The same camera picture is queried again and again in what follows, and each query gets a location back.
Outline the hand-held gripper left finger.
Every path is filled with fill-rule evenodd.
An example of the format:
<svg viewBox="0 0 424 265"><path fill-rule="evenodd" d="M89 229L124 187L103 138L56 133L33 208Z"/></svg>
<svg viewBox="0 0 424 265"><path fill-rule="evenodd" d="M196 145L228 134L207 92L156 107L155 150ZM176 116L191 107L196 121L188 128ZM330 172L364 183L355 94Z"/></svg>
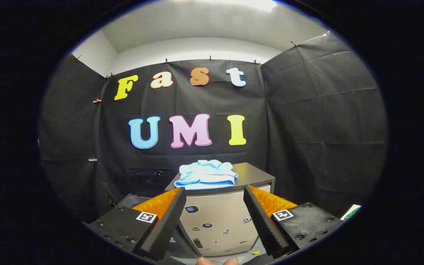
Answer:
<svg viewBox="0 0 424 265"><path fill-rule="evenodd" d="M154 261L165 256L186 203L183 187L137 204L129 194L87 227L113 245Z"/></svg>

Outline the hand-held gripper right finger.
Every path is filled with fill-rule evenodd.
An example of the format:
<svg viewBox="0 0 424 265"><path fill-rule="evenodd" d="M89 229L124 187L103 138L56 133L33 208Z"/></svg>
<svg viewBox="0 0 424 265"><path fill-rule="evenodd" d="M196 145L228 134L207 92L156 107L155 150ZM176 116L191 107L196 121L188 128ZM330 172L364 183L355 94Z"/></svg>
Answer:
<svg viewBox="0 0 424 265"><path fill-rule="evenodd" d="M344 221L311 202L297 205L247 185L244 203L266 254L280 258L314 245Z"/></svg>

